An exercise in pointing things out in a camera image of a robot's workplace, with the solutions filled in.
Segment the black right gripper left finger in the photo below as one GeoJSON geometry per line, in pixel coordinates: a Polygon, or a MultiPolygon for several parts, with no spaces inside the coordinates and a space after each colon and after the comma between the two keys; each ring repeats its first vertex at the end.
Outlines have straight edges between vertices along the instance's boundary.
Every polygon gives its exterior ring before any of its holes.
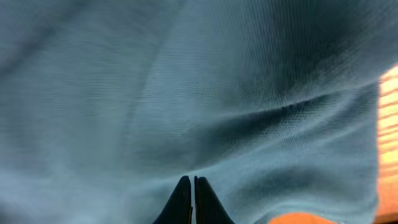
{"type": "Polygon", "coordinates": [[[191,224],[192,190],[188,176],[183,176],[153,224],[191,224]]]}

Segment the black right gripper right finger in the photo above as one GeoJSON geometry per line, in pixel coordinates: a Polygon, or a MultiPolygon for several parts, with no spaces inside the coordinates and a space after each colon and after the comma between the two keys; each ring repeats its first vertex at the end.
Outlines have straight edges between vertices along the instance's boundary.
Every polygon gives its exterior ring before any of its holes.
{"type": "Polygon", "coordinates": [[[194,185],[197,224],[234,224],[208,179],[195,176],[194,185]]]}

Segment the blue polo shirt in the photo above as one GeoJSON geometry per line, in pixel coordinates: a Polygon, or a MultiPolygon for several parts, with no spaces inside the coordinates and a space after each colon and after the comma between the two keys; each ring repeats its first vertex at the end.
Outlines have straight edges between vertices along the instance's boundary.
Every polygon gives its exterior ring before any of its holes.
{"type": "Polygon", "coordinates": [[[396,1],[1,2],[1,222],[371,223],[396,1]]]}

